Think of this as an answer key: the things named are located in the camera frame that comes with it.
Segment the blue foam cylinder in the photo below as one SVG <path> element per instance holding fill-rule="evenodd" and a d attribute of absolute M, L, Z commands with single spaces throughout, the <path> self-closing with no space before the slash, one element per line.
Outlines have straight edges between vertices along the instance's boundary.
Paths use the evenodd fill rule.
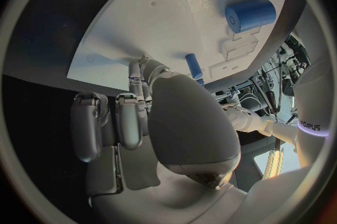
<path fill-rule="evenodd" d="M 234 33 L 273 23 L 276 10 L 269 0 L 253 0 L 226 8 L 226 19 Z"/>
<path fill-rule="evenodd" d="M 201 86 L 205 86 L 205 82 L 203 81 L 202 78 L 199 79 L 199 80 L 197 80 L 197 83 L 198 83 L 199 85 L 201 85 Z"/>
<path fill-rule="evenodd" d="M 202 76 L 202 71 L 201 68 L 199 66 L 199 63 L 197 61 L 197 58 L 195 57 L 195 54 L 188 54 L 185 57 L 186 61 L 187 61 L 187 65 L 190 69 L 190 72 L 192 74 L 192 77 L 194 79 L 199 79 Z"/>

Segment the blue cylinder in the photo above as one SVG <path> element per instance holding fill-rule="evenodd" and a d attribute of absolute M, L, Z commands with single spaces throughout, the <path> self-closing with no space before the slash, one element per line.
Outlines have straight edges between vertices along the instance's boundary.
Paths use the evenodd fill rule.
<path fill-rule="evenodd" d="M 273 23 L 276 10 L 269 0 L 254 0 L 227 7 L 225 15 L 230 29 L 240 33 Z"/>
<path fill-rule="evenodd" d="M 199 80 L 197 80 L 197 83 L 198 83 L 199 85 L 201 85 L 201 86 L 205 86 L 205 82 L 203 81 L 202 78 L 199 79 Z"/>
<path fill-rule="evenodd" d="M 197 58 L 195 57 L 195 54 L 188 54 L 185 57 L 186 61 L 187 61 L 187 65 L 190 69 L 190 72 L 192 74 L 192 77 L 194 79 L 199 79 L 202 76 L 202 71 L 201 68 L 199 66 L 199 63 L 197 61 Z"/>

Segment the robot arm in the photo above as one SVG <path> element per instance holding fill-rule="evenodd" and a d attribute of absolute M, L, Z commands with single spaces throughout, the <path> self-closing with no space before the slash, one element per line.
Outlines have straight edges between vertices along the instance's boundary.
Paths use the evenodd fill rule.
<path fill-rule="evenodd" d="M 257 130 L 263 135 L 274 136 L 296 147 L 297 127 L 276 122 L 270 116 L 260 117 L 258 114 L 243 107 L 230 107 L 225 113 L 235 130 L 243 132 Z"/>

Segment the purple light strip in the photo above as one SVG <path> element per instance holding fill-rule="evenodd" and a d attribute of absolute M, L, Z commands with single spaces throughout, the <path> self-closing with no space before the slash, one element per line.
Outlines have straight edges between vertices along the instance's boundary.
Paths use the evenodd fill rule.
<path fill-rule="evenodd" d="M 298 123 L 297 123 L 297 127 L 298 127 L 300 130 L 302 130 L 302 131 L 304 131 L 304 132 L 306 132 L 306 133 L 308 133 L 308 134 L 314 135 L 314 136 L 328 137 L 328 135 L 329 135 L 329 132 L 328 132 L 328 131 L 320 131 L 320 132 L 314 132 L 314 131 L 311 131 L 310 129 L 307 129 L 307 128 L 303 127 L 303 126 L 299 123 L 299 121 L 298 121 Z"/>

